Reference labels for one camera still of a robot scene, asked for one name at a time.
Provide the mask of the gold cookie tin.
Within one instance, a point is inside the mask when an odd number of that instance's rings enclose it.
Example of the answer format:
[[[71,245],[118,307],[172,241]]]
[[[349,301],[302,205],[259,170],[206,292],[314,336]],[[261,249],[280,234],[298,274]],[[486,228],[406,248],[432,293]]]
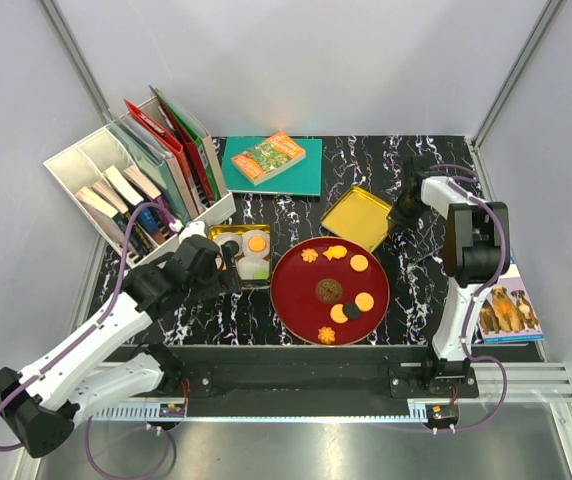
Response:
[[[240,224],[240,225],[214,225],[209,228],[209,238],[214,241],[214,238],[223,232],[233,232],[239,234],[242,237],[242,234],[249,230],[263,230],[270,234],[270,254],[264,258],[270,264],[270,278],[268,280],[256,280],[256,281],[243,281],[241,279],[242,288],[245,290],[262,290],[268,289],[270,287],[271,276],[272,276],[272,260],[271,260],[271,252],[272,252],[272,241],[271,241],[271,230],[270,226],[267,224]],[[238,261],[245,257],[242,255],[239,258],[235,258],[235,266],[238,270]]]

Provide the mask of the gold tin lid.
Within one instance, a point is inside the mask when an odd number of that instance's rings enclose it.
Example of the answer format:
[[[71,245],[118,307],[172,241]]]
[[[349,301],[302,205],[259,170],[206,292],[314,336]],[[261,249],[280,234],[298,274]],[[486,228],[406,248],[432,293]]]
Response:
[[[390,232],[392,206],[374,194],[351,186],[321,217],[330,233],[374,252]]]

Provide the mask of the green macaron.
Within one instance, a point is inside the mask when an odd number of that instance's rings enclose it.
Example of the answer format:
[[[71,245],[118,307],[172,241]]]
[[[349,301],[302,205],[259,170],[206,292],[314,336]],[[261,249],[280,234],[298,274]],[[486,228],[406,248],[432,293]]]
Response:
[[[253,278],[256,280],[268,279],[270,272],[267,269],[258,269],[254,272]]]

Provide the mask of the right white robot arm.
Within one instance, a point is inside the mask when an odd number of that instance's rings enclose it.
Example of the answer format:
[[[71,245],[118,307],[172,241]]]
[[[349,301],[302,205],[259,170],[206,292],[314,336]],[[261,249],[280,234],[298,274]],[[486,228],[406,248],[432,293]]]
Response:
[[[402,183],[388,215],[397,233],[417,227],[432,210],[445,220],[441,250],[448,293],[442,318],[422,362],[418,382],[432,396],[442,396],[467,381],[477,316],[483,301],[510,266],[508,208],[488,202],[460,185],[476,175],[463,167],[449,176],[447,166],[425,156],[402,161]]]

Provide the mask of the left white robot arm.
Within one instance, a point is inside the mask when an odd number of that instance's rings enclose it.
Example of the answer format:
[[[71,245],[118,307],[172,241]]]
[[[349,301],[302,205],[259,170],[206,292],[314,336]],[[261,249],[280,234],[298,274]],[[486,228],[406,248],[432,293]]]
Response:
[[[91,416],[129,397],[169,396],[182,386],[182,362],[161,344],[103,372],[96,367],[126,340],[187,299],[241,290],[240,248],[191,235],[173,253],[126,273],[108,302],[60,345],[19,371],[0,369],[0,418],[33,458],[62,445]]]

